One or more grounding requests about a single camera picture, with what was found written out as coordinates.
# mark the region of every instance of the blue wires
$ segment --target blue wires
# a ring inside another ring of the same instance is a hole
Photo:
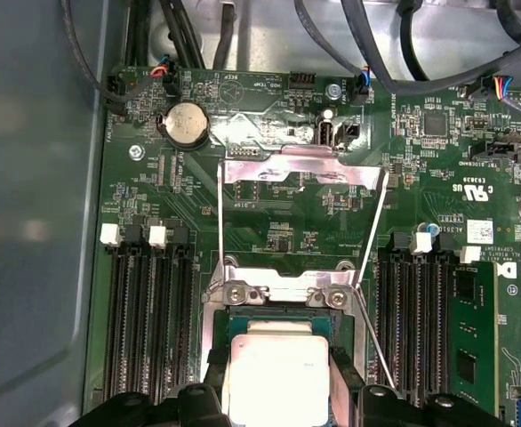
[[[364,77],[364,84],[365,84],[365,86],[369,86],[371,84],[371,70],[369,69],[369,67],[365,66],[361,70],[361,74]]]
[[[511,82],[513,82],[513,77],[508,77],[508,80],[506,80],[506,83],[503,84],[503,91],[501,93],[502,97],[506,97],[508,95],[508,89],[509,89],[509,85],[511,85]]]

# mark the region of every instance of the wire bundle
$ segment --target wire bundle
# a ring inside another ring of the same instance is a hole
[[[513,77],[496,76],[493,78],[495,94],[498,97],[498,101],[501,101],[506,97],[511,82],[513,82]]]

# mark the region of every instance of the cable connector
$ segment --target cable connector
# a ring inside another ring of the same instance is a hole
[[[402,17],[409,11],[417,12],[421,7],[422,0],[401,0],[397,6],[397,13]]]
[[[460,88],[461,98],[467,100],[477,98],[487,100],[494,89],[493,76],[480,77],[474,83]]]

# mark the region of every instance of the motherboard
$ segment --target motherboard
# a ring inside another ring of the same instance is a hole
[[[85,412],[200,382],[252,320],[307,322],[389,385],[343,288],[298,292],[319,274],[357,285],[402,399],[450,392],[521,427],[521,114],[365,74],[171,70],[108,115]]]

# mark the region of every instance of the black ram slot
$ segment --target black ram slot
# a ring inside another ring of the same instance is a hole
[[[453,274],[453,265],[450,260],[444,259],[440,265],[440,296],[439,300],[439,337],[440,344],[437,349],[437,355],[440,357],[439,361],[439,381],[438,381],[438,393],[446,392],[450,388],[450,378],[448,375],[448,350],[450,348],[448,332],[450,331],[450,320],[449,320],[449,304],[450,304],[450,294],[451,290],[451,277]]]
[[[126,339],[124,340],[124,357],[126,363],[126,385],[124,391],[136,390],[136,365],[140,357],[140,349],[136,347],[136,332],[140,322],[140,282],[142,259],[130,256],[128,259],[128,288],[126,295]]]
[[[389,294],[393,291],[389,284],[391,283],[391,266],[392,264],[389,261],[382,261],[379,265],[379,283],[377,287],[377,316],[375,317],[375,327],[377,330],[377,336],[379,339],[379,345],[381,349],[385,352],[385,359],[389,365],[391,366],[391,357],[387,348],[389,347]],[[377,367],[377,382],[385,383],[385,373],[381,367]]]
[[[168,343],[167,327],[171,292],[171,259],[156,256],[151,260],[150,366],[148,394],[155,405],[167,394]]]
[[[175,320],[172,322],[172,387],[188,380],[189,339],[191,337],[191,309],[193,305],[193,260],[189,249],[180,246],[174,255]]]
[[[385,250],[379,262],[378,339],[396,388],[418,406],[448,391],[449,284],[456,261],[451,254]],[[386,383],[381,371],[377,379]]]
[[[117,393],[120,368],[120,343],[124,323],[124,278],[126,259],[117,252],[112,253],[110,290],[108,298],[108,334],[105,349],[103,374],[103,401]]]
[[[425,389],[428,394],[435,393],[438,390],[438,378],[437,375],[440,371],[440,359],[438,357],[438,342],[440,340],[440,265],[433,263],[429,265],[429,299],[425,302],[428,313],[428,332],[425,334],[427,337],[428,354],[427,360],[429,361],[429,367],[426,369],[426,384]]]
[[[140,260],[140,278],[138,290],[138,308],[134,320],[135,359],[132,362],[133,390],[144,392],[147,383],[144,381],[145,366],[148,358],[147,336],[148,336],[148,288],[149,288],[149,258],[142,256]]]

